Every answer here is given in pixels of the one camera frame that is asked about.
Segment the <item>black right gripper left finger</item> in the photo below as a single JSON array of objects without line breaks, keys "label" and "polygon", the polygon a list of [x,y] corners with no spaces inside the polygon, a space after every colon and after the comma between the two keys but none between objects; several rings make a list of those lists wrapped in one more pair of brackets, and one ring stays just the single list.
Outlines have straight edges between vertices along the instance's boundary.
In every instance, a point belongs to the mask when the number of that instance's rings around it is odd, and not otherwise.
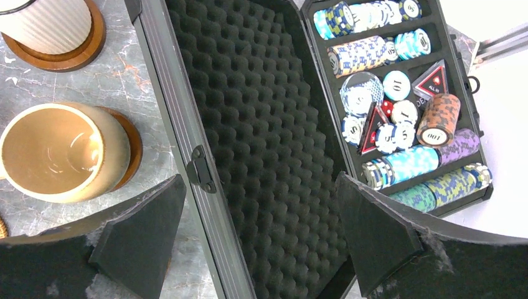
[{"label": "black right gripper left finger", "polygon": [[34,236],[1,240],[2,298],[158,298],[186,197],[181,175]]}]

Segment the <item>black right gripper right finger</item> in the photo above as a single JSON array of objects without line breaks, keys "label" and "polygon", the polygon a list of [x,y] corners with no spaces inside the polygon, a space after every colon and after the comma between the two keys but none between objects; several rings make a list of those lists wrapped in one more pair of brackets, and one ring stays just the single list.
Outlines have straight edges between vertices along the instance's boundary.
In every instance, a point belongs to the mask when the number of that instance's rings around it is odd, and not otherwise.
[{"label": "black right gripper right finger", "polygon": [[336,202],[363,297],[527,297],[525,238],[444,221],[346,173]]}]

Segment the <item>brown wooden coaster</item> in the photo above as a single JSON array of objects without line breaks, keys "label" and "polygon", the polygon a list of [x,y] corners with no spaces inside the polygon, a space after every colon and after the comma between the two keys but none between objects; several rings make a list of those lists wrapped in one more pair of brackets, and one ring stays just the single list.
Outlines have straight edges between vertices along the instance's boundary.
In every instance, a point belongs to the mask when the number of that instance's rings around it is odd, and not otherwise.
[{"label": "brown wooden coaster", "polygon": [[23,45],[6,34],[2,34],[7,46],[20,59],[38,69],[50,72],[71,72],[94,61],[106,41],[106,25],[96,3],[86,0],[91,15],[92,26],[85,41],[74,50],[64,54],[45,54]]},{"label": "brown wooden coaster", "polygon": [[123,187],[125,184],[127,184],[138,171],[140,164],[141,164],[142,157],[143,157],[143,142],[141,140],[139,131],[134,126],[134,124],[126,117],[126,115],[122,114],[121,112],[117,110],[114,110],[108,107],[98,106],[98,108],[101,108],[102,110],[109,113],[113,118],[115,118],[120,123],[120,125],[125,130],[127,137],[129,139],[129,143],[130,143],[129,166],[124,176],[122,177],[122,179],[111,190],[111,192],[113,192]]}]

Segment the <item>beige mug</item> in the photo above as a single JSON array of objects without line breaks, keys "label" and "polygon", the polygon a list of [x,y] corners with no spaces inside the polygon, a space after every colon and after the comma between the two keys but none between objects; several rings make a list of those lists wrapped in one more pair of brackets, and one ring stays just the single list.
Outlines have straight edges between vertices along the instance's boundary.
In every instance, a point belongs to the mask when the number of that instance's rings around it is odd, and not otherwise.
[{"label": "beige mug", "polygon": [[42,201],[82,202],[108,193],[129,161],[125,130],[96,106],[36,105],[16,115],[1,134],[1,178]]}]

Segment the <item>woven rattan coaster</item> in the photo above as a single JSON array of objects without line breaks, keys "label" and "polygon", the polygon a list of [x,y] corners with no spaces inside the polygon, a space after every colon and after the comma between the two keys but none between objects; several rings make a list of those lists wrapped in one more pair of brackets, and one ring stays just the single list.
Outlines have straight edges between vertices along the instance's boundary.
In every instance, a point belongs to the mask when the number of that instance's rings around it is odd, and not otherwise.
[{"label": "woven rattan coaster", "polygon": [[9,229],[2,217],[0,217],[0,238],[6,238],[9,236]]}]

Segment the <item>cream mug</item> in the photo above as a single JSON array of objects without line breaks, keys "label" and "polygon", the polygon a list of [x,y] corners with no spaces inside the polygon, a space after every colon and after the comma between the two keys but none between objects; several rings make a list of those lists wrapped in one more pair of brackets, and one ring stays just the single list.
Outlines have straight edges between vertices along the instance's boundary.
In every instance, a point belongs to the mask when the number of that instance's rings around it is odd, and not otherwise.
[{"label": "cream mug", "polygon": [[91,26],[85,1],[1,0],[1,32],[44,54],[76,49],[87,39]]}]

